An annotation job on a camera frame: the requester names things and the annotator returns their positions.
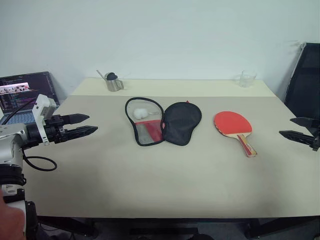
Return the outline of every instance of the red fabric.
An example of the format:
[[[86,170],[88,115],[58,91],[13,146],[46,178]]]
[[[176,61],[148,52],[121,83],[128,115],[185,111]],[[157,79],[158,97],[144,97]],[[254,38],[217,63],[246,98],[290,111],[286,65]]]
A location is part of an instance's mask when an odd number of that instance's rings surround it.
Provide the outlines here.
[[[150,137],[154,142],[163,140],[162,131],[160,128],[161,120],[150,120],[150,121],[140,121],[136,122],[136,125],[143,124],[147,129]]]

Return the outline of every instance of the metal cup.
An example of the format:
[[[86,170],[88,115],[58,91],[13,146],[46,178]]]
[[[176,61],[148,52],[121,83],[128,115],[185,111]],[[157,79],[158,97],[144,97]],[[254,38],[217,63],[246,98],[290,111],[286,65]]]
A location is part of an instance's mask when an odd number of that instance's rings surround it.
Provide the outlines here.
[[[125,88],[124,83],[118,79],[118,76],[114,72],[106,73],[104,76],[98,70],[97,72],[105,80],[109,91],[116,92]]]

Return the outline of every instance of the paddle handle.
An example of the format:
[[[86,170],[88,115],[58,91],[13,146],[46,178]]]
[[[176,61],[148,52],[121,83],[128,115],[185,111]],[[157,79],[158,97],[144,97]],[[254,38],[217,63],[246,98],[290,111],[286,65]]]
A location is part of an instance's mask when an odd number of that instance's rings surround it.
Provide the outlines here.
[[[248,140],[243,134],[237,135],[247,157],[254,157],[257,155],[256,150],[249,144]]]

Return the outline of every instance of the clear glass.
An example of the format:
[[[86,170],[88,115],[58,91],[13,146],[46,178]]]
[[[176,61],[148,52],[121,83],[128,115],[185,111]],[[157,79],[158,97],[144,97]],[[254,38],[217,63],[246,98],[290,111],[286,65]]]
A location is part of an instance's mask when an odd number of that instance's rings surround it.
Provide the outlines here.
[[[248,88],[254,84],[257,73],[255,71],[243,70],[240,76],[239,86]]]

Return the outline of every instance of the white wall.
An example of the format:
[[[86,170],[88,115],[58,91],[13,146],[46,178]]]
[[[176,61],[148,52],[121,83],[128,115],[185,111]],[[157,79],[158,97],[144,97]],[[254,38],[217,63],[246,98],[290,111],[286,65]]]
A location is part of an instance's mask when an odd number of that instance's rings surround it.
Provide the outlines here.
[[[231,79],[256,70],[284,97],[319,0],[0,0],[0,76],[49,71],[64,99],[85,77]]]

